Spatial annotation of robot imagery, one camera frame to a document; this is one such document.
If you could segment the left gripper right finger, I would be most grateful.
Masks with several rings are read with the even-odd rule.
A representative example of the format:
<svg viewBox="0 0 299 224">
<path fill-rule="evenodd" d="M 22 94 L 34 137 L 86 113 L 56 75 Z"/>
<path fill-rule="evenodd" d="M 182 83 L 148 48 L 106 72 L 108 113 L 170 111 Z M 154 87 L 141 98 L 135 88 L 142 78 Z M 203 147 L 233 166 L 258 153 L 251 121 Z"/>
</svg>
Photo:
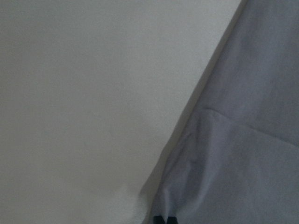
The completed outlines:
<svg viewBox="0 0 299 224">
<path fill-rule="evenodd" d="M 166 224 L 178 224 L 178 220 L 176 217 L 168 217 Z"/>
</svg>

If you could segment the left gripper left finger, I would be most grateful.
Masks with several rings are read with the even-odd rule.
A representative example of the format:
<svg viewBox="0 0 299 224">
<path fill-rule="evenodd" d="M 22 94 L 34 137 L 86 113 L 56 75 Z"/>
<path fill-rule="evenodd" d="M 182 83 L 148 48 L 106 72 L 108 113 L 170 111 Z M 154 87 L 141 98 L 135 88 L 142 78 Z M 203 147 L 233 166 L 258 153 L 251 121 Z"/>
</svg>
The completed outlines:
<svg viewBox="0 0 299 224">
<path fill-rule="evenodd" d="M 153 224 L 165 224 L 164 218 L 162 216 L 154 216 Z"/>
</svg>

